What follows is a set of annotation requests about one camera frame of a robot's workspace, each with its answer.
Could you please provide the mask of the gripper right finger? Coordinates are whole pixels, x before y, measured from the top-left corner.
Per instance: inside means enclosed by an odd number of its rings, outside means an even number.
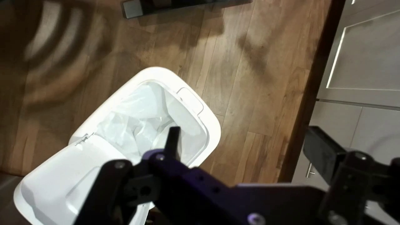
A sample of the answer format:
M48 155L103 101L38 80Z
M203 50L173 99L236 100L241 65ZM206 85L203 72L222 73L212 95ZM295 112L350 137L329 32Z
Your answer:
M321 224L384 225L365 213L368 201L400 224L400 157L385 165L347 151L318 126L307 128L303 152L329 185L318 209Z

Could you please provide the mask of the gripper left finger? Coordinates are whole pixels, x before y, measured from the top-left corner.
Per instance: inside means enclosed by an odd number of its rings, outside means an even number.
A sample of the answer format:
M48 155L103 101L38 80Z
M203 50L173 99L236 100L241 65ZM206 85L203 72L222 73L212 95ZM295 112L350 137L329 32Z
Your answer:
M137 165L104 163L74 225L130 225L139 205L149 202L175 225L238 225L228 188L176 158L180 131L170 128L165 147L146 152Z

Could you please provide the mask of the clear plastic bin liner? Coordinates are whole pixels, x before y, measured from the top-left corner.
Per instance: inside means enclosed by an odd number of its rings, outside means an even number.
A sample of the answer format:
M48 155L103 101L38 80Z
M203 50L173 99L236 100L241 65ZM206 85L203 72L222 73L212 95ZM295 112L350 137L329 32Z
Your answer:
M178 158L189 165L206 146L204 124L176 94L148 82L112 107L96 133L135 165L145 152L164 148L170 127L181 128Z

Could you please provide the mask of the white plastic bin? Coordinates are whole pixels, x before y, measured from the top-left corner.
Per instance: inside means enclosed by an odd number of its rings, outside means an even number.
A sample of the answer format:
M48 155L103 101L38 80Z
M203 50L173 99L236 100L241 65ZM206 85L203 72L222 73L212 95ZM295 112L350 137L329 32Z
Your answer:
M221 126L199 95L171 70L141 70L100 105L68 145L28 173L14 190L17 210L32 225L72 225L101 166L138 164L181 128L178 156L197 167L217 147Z

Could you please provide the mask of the white bin lid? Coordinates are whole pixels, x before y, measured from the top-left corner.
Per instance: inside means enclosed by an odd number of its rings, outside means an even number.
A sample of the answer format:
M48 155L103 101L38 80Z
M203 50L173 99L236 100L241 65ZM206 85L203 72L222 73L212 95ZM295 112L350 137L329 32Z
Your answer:
M14 191L14 204L32 225L73 225L101 166L114 159L133 164L136 144L119 151L97 134L86 134L28 173Z

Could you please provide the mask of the grey cabinet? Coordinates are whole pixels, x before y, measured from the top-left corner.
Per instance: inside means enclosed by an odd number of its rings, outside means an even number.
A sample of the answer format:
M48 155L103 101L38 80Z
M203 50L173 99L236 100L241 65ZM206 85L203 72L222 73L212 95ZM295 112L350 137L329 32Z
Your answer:
M400 157L400 0L345 0L308 125L389 165Z

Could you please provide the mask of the grey cabinet door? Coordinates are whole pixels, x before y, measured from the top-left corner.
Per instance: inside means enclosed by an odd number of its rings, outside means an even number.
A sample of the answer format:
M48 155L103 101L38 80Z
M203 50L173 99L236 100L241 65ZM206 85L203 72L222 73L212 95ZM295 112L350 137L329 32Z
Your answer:
M318 99L400 107L400 0L346 0Z

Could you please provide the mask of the black metal bar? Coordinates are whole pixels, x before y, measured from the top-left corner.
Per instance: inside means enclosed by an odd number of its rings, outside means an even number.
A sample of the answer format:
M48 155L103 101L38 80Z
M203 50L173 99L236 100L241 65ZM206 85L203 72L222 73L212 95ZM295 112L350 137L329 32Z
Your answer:
M166 11L195 6L234 6L251 3L253 0L125 0L121 2L126 19L132 19Z

